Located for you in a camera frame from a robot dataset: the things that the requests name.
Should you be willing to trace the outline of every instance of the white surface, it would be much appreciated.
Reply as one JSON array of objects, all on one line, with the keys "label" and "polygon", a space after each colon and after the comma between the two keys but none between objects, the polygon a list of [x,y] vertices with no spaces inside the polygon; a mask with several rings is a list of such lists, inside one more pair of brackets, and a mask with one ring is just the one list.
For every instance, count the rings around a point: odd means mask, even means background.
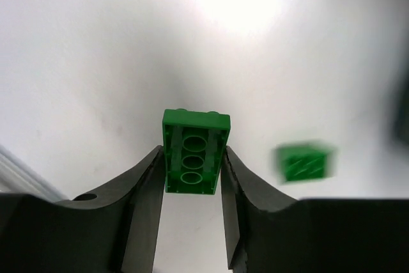
[{"label": "white surface", "polygon": [[[0,0],[0,10],[0,143],[70,197],[161,144],[163,110],[177,107],[230,114],[229,144],[273,185],[277,144],[337,146],[336,176],[280,186],[294,197],[409,194],[407,161],[384,141],[407,0]],[[158,271],[223,272],[219,199],[164,205]]]}]

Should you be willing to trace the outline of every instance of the circular hole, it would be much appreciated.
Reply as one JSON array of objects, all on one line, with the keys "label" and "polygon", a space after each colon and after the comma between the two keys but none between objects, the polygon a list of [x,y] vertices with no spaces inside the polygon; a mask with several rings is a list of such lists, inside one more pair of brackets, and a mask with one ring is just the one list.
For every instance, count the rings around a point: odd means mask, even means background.
[{"label": "circular hole", "polygon": [[93,193],[85,193],[78,195],[76,198],[74,198],[74,201],[90,201],[91,199],[95,199],[96,194]]},{"label": "circular hole", "polygon": [[202,157],[194,155],[186,156],[181,162],[182,166],[187,169],[200,169],[203,163],[205,163],[205,161]]},{"label": "circular hole", "polygon": [[186,172],[181,175],[180,180],[188,185],[195,185],[203,180],[202,176],[196,172]]},{"label": "circular hole", "polygon": [[206,148],[207,142],[199,136],[190,136],[183,141],[183,147],[190,152],[201,152]]}]

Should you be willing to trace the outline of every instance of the green block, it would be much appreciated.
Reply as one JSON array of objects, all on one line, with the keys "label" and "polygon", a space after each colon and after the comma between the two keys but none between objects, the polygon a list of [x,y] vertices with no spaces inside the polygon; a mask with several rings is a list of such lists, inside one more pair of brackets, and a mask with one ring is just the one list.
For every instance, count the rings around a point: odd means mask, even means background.
[{"label": "green block", "polygon": [[288,182],[325,178],[331,153],[319,143],[282,145],[276,152],[278,168]]},{"label": "green block", "polygon": [[215,194],[230,116],[166,109],[162,129],[166,192]]}]

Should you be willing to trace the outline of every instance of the gray strip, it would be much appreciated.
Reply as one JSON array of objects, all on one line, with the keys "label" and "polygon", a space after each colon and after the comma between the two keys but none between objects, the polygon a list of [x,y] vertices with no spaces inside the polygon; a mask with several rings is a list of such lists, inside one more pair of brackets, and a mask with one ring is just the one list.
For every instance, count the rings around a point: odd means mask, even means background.
[{"label": "gray strip", "polygon": [[28,193],[50,202],[67,197],[0,145],[1,192]]}]

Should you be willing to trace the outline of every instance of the blurry green block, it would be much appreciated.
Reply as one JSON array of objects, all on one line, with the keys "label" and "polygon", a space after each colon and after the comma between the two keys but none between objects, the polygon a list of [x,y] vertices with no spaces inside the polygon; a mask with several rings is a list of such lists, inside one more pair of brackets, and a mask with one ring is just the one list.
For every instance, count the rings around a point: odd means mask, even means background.
[{"label": "blurry green block", "polygon": [[284,144],[276,151],[277,166],[288,182],[326,178],[332,153],[318,142]]},{"label": "blurry green block", "polygon": [[230,116],[166,109],[162,121],[166,192],[214,194]]}]

